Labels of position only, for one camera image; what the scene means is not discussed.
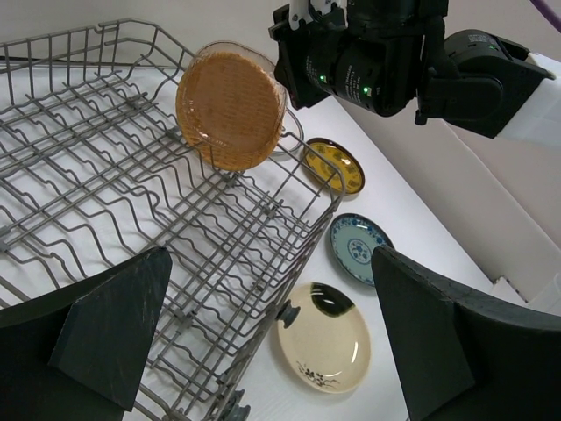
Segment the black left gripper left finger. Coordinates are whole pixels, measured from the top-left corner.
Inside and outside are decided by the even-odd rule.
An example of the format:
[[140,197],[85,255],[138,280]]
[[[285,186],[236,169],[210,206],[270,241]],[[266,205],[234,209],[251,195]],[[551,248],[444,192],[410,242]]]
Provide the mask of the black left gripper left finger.
[[132,411],[172,259],[147,250],[1,311],[3,420],[121,420]]

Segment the cream plate with green brushstroke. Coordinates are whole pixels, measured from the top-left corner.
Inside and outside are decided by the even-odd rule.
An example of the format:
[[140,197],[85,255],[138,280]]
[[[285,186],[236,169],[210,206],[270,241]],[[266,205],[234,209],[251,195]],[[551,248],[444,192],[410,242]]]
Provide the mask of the cream plate with green brushstroke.
[[366,321],[355,303],[330,285],[294,288],[276,335],[288,367],[313,389],[345,394],[367,375],[372,348]]

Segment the yellow plate with brown rim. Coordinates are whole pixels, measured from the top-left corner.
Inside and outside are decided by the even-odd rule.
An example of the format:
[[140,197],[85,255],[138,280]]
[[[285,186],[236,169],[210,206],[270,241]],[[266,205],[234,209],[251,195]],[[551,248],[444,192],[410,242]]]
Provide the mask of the yellow plate with brown rim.
[[358,194],[366,185],[359,161],[333,140],[313,138],[306,142],[302,158],[309,172],[337,193]]

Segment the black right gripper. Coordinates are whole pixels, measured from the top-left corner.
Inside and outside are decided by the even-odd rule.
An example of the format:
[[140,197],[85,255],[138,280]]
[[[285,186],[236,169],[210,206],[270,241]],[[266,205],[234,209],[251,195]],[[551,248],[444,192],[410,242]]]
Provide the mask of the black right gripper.
[[274,76],[292,106],[335,96],[382,117],[415,98],[444,50],[446,1],[290,1],[273,12]]

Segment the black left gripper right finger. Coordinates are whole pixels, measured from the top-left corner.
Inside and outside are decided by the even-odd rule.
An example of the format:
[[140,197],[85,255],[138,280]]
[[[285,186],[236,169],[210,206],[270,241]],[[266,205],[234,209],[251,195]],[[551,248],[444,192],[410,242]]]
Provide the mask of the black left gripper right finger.
[[383,246],[375,288],[412,420],[558,420],[560,318]]

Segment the orange woven bamboo plate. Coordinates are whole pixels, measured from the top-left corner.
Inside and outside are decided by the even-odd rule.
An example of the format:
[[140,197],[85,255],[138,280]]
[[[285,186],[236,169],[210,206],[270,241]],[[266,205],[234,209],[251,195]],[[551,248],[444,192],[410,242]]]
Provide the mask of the orange woven bamboo plate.
[[288,103],[265,55],[232,41],[201,48],[178,85],[181,134],[214,168],[245,171],[266,161],[281,138]]

